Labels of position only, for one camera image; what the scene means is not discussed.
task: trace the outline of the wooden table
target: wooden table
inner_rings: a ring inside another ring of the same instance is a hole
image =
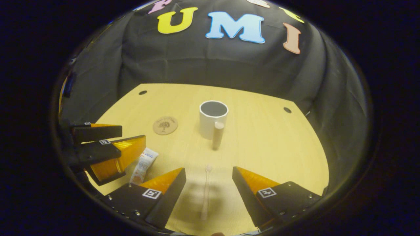
[[[222,101],[229,108],[217,151],[212,149],[211,140],[199,134],[199,105],[206,100]],[[175,132],[162,136],[153,131],[153,123],[162,116],[178,120]],[[185,167],[186,184],[166,225],[173,231],[234,235],[256,230],[232,180],[234,166],[279,183],[293,181],[318,195],[328,185],[328,164],[321,143],[302,112],[288,100],[220,87],[141,84],[97,123],[122,125],[122,138],[146,135],[146,146],[159,153],[146,180]],[[93,180],[91,183],[102,194],[108,194],[129,181],[136,163],[127,168],[125,177],[103,186]],[[209,213],[208,219],[202,221],[208,163],[213,166],[209,175]]]

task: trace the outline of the toothpaste tube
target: toothpaste tube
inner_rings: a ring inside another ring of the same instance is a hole
[[[143,153],[140,155],[139,162],[137,163],[136,168],[131,175],[130,183],[136,185],[143,183],[147,169],[149,169],[158,155],[159,153],[146,147]]]

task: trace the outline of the white spoon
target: white spoon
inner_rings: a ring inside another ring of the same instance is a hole
[[[207,164],[206,166],[206,184],[204,186],[204,201],[203,201],[203,208],[201,209],[201,219],[207,219],[207,212],[208,212],[208,201],[209,201],[209,185],[207,182],[208,176],[210,171],[212,170],[212,166]]]

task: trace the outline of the blue letter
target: blue letter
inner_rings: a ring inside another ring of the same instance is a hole
[[[238,21],[235,21],[224,11],[210,12],[208,15],[212,18],[212,21],[210,32],[206,34],[206,38],[223,38],[225,36],[221,32],[221,27],[223,27],[229,38],[232,39],[244,28],[244,32],[239,35],[240,39],[255,43],[265,42],[265,39],[261,36],[261,22],[264,20],[261,16],[245,14]]]

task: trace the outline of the black fabric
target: black fabric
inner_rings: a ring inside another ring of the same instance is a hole
[[[183,8],[197,7],[192,24],[173,34],[157,30],[157,17],[175,11],[172,25],[182,21]],[[360,76],[345,54],[303,16],[304,24],[276,6],[247,1],[173,0],[148,14],[152,5],[130,12],[77,58],[70,99],[63,117],[95,122],[118,99],[142,83],[181,83],[227,87],[271,95],[296,103],[309,115],[325,150],[329,191],[361,160],[368,137],[369,107]],[[234,20],[244,14],[262,16],[264,44],[234,38],[207,39],[214,11]],[[284,23],[301,31],[299,55],[283,47]]]

